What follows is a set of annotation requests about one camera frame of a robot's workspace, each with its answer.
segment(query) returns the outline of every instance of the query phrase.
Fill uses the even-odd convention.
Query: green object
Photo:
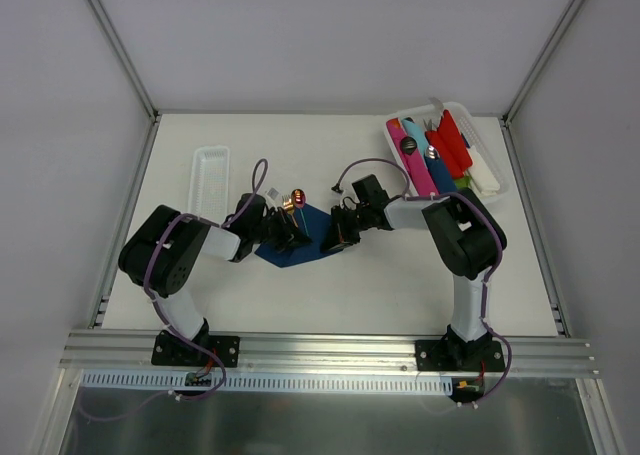
[[[453,183],[456,184],[458,190],[460,190],[461,188],[469,188],[471,186],[471,177],[469,175],[465,175],[462,178],[454,180]]]

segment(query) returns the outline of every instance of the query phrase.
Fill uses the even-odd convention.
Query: black mounting bracket
[[[416,340],[415,357],[419,372],[480,372],[484,362],[485,373],[502,373],[505,370],[500,342],[493,340],[476,352],[473,360],[458,363],[443,353],[446,343],[441,340]]]
[[[205,323],[194,343],[213,352],[225,368],[236,368],[240,355],[240,337],[228,335],[209,335],[209,326]],[[156,337],[151,355],[151,365],[158,367],[204,367],[208,357],[199,350],[185,345],[180,339],[166,330]]]

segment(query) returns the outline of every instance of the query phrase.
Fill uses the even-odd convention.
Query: small metal object
[[[411,137],[404,137],[400,140],[400,150],[402,153],[411,155],[418,148],[418,143]]]
[[[293,215],[296,211],[296,207],[291,200],[291,197],[282,196],[282,208],[285,212],[291,217],[293,224],[298,228],[298,222],[296,222],[296,217]]]
[[[438,153],[438,149],[433,145],[429,145],[424,152],[424,156],[430,158],[431,160],[438,160],[440,158],[440,154]]]
[[[300,188],[296,188],[291,192],[291,199],[293,200],[293,206],[298,210],[304,207],[304,204],[307,203],[307,196]]]
[[[433,132],[434,128],[433,128],[433,121],[431,121],[431,119],[429,119],[428,122],[425,122],[424,120],[422,121],[422,123],[424,123],[424,128],[427,132]]]
[[[293,213],[296,207],[293,206],[291,197],[288,197],[286,195],[282,196],[282,208],[284,208],[284,211],[287,212],[289,215]]]

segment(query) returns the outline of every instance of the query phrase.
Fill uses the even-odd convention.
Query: red object
[[[458,126],[453,120],[449,110],[445,110],[442,115],[442,120],[438,127],[438,135],[440,135],[442,141],[447,145],[449,152],[453,155],[458,167],[460,167],[462,171],[465,171],[473,164],[473,161],[469,156],[469,152],[467,152],[467,146],[464,143],[464,139],[462,138],[462,135],[460,135],[460,130],[458,130]],[[453,173],[451,175],[454,179],[462,177],[462,175],[460,177],[456,177]]]
[[[440,132],[439,131],[436,132],[435,130],[432,130],[431,132],[427,132],[426,135],[427,135],[427,140],[429,140],[429,143],[434,147],[436,147],[436,150],[438,150],[438,155],[440,155],[440,158],[442,159],[444,164],[447,166],[447,169],[451,174],[451,178],[456,180],[458,178],[464,177],[463,170],[460,168],[460,165],[458,165],[458,162],[456,162],[456,159],[453,156],[453,154],[449,151],[449,147],[447,146],[447,144],[444,143],[444,140],[442,140],[442,136],[440,135]]]
[[[296,188],[293,192],[291,192],[291,199],[293,200],[293,206],[298,209],[304,207],[304,204],[307,201],[306,195],[299,188]]]

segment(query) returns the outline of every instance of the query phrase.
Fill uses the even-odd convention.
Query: empty white tray
[[[229,147],[200,147],[193,152],[187,210],[198,217],[224,222],[228,215]]]

